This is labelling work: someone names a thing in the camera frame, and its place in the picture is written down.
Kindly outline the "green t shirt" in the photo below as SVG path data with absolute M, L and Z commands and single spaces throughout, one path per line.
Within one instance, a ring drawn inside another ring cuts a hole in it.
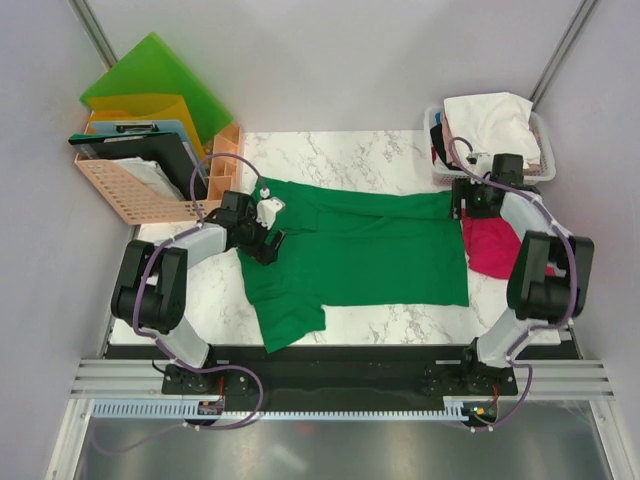
M 327 307 L 469 304 L 467 263 L 448 191 L 389 195 L 269 178 L 285 207 L 275 262 L 240 252 L 267 352 L 326 327 Z

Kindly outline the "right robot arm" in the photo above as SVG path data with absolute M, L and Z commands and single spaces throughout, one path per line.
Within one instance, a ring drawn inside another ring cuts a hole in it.
M 458 368 L 467 392 L 483 392 L 494 381 L 493 369 L 514 367 L 535 335 L 566 326 L 584 308 L 595 246 L 573 235 L 524 184 L 523 159 L 497 154 L 489 173 L 469 172 L 452 183 L 450 216 L 501 218 L 520 240 L 506 288 L 507 307 L 496 323 L 468 347 L 469 362 Z

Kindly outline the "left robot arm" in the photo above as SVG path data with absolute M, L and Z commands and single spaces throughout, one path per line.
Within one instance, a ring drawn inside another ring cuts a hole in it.
M 285 238 L 273 227 L 285 203 L 260 192 L 227 191 L 221 205 L 190 229 L 157 244 L 129 242 L 111 298 L 112 315 L 134 332 L 153 340 L 159 349 L 186 369 L 185 382 L 208 393 L 219 382 L 211 363 L 211 346 L 185 316 L 188 272 L 206 259 L 238 249 L 262 265 L 276 261 Z

